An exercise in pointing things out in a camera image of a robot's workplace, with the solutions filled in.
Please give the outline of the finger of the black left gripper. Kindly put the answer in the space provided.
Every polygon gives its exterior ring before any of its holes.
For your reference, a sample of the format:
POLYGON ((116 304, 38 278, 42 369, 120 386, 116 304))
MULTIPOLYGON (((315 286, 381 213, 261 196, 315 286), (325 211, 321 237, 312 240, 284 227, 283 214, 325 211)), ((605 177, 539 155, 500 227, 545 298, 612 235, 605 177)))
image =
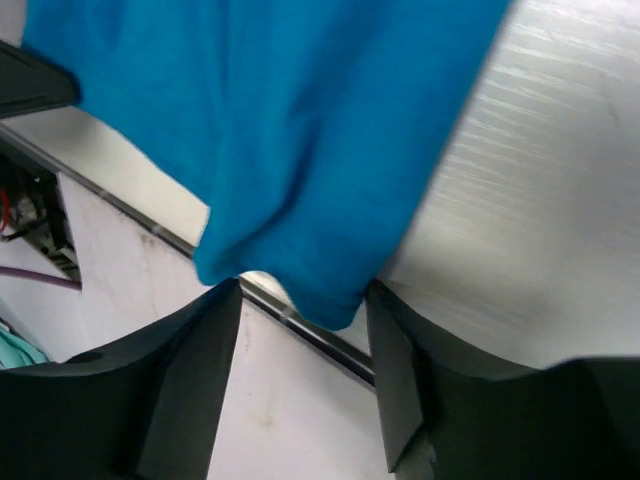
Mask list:
POLYGON ((0 79, 2 119, 66 107, 80 98, 69 72, 5 41, 0 79))

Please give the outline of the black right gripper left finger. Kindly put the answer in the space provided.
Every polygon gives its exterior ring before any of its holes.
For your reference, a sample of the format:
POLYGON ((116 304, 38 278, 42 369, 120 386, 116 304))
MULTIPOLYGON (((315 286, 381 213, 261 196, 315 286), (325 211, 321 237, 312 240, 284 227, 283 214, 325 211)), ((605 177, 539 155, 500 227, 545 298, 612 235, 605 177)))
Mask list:
POLYGON ((1 374, 5 479, 203 479, 242 307, 228 279, 121 339, 1 374))

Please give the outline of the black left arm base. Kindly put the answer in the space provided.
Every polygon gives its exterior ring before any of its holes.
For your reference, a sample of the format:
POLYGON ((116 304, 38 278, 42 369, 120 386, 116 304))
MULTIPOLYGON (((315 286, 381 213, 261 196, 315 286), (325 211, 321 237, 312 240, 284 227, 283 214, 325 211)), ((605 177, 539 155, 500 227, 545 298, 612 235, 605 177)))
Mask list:
POLYGON ((79 290, 81 273, 57 174, 32 154, 1 140, 1 242, 24 240, 61 275, 14 276, 79 290))

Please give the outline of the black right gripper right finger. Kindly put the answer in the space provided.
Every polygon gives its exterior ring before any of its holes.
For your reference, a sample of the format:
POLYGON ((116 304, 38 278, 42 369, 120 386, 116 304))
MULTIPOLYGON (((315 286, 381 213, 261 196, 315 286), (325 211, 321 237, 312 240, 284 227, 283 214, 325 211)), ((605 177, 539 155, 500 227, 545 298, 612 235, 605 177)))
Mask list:
POLYGON ((377 281, 366 320, 396 478, 638 477, 636 358, 528 368, 457 338, 377 281))

